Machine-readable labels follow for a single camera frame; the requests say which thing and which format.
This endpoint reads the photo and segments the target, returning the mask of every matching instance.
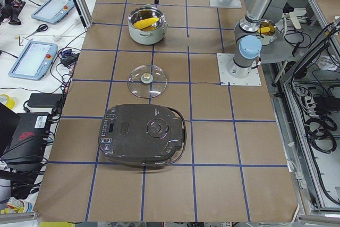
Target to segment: scissors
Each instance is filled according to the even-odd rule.
[[[30,37],[30,36],[33,36],[35,33],[38,33],[38,32],[42,32],[42,31],[46,31],[48,30],[48,25],[47,24],[41,24],[39,25],[39,27],[36,29],[36,31],[34,31],[32,34],[26,36],[26,38]]]

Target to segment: table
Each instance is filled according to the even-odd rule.
[[[31,14],[38,8],[37,5],[34,3],[26,1],[26,5],[24,6],[22,12],[19,15],[19,19],[21,20],[22,24],[20,26],[11,26],[8,23],[4,22],[0,26],[0,50],[7,51],[12,53],[16,56],[19,56],[22,52],[24,46],[28,42],[28,40],[23,39],[23,37],[31,34],[40,24],[43,22],[32,19]],[[32,0],[37,4],[43,4],[46,0]],[[85,0],[88,6],[90,13],[93,12],[96,0]],[[82,26],[81,23],[74,26],[70,29],[59,41],[55,41],[54,35],[60,35],[63,33],[67,28],[74,24],[74,21],[79,19],[78,13],[76,9],[70,11],[70,13],[59,23],[56,24],[48,24],[49,29],[44,32],[40,32],[35,34],[34,36],[30,37],[30,39],[35,41],[42,41],[48,43],[56,43],[58,45],[58,49],[62,49],[69,44],[69,47],[74,47],[81,49],[83,41],[84,41],[84,33],[86,33],[85,28]],[[22,41],[22,46],[19,46],[18,36],[20,36]],[[60,93],[61,90],[58,89],[61,85],[61,82],[57,79],[53,78],[50,72],[52,72],[58,79],[61,76],[58,72],[63,75],[69,72],[69,69],[65,68],[63,65],[57,64],[60,63],[59,60],[56,60],[55,64],[53,65],[51,71],[48,71],[46,75],[40,79],[39,81],[32,81],[26,79],[18,79],[9,77],[7,74],[11,67],[13,66],[14,62],[16,61],[15,58],[12,56],[2,53],[0,56],[0,64],[2,67],[2,72],[0,73],[0,94],[7,94],[15,100],[15,107],[12,109],[16,113],[24,112],[23,104],[26,100],[29,99],[31,93],[36,92],[44,92],[44,93],[51,93],[52,91],[56,91]],[[52,131],[55,131],[56,125],[53,124],[51,127]],[[49,157],[51,146],[47,146],[44,156]],[[41,176],[37,178],[36,183],[41,181]],[[37,194],[29,195],[26,199],[31,203],[35,203],[37,198]]]
[[[34,209],[42,221],[287,222],[296,206],[276,118],[262,86],[219,84],[216,53],[235,51],[241,10],[209,0],[160,0],[165,38],[139,45],[127,17],[153,0],[97,0]],[[167,74],[153,99],[126,85],[137,66]],[[183,158],[162,169],[119,166],[98,151],[106,109],[158,104],[188,121]]]

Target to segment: white pot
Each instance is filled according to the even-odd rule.
[[[261,22],[262,27],[270,27],[271,31],[268,33],[259,32],[256,33],[257,37],[260,39],[262,45],[269,45],[270,43],[274,42],[277,39],[277,28],[272,21],[263,20]]]
[[[142,31],[133,26],[137,21],[152,17],[159,18],[159,20],[152,25],[155,27],[154,30]],[[142,45],[153,45],[161,41],[168,27],[163,12],[152,5],[145,5],[144,7],[133,10],[128,17],[128,24],[131,38]]]

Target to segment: metal mounting plate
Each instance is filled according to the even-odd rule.
[[[252,69],[250,74],[246,78],[236,78],[229,74],[227,71],[227,63],[234,57],[234,54],[229,53],[218,53],[218,71],[219,80],[222,85],[242,85],[242,86],[261,86],[260,75],[257,69]]]
[[[226,1],[219,1],[219,0],[209,0],[210,7],[221,7],[221,8],[242,8],[241,0],[226,0]]]

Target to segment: glass lid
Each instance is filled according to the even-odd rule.
[[[165,90],[167,81],[163,69],[155,65],[143,65],[132,70],[127,86],[137,97],[154,98]]]

